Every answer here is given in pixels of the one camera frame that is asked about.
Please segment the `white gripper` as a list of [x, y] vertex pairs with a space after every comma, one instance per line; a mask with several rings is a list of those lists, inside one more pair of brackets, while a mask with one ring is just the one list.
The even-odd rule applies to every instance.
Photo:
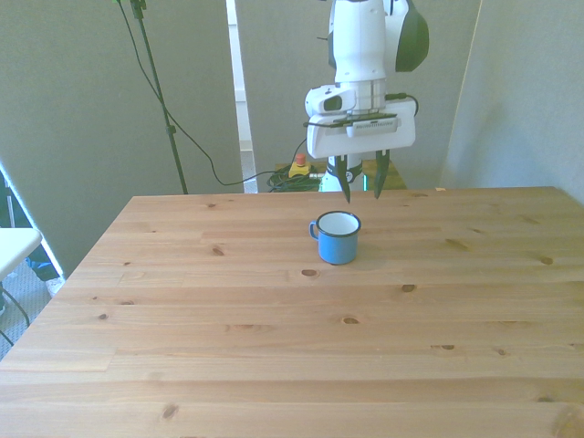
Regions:
[[337, 157], [337, 173], [341, 190], [350, 203], [347, 180], [348, 154], [376, 152], [374, 196], [378, 199], [389, 170], [389, 151], [412, 146], [415, 142], [414, 99], [390, 101], [384, 113], [389, 118], [353, 121], [339, 126], [345, 114], [315, 115], [308, 122], [307, 147], [313, 158]]

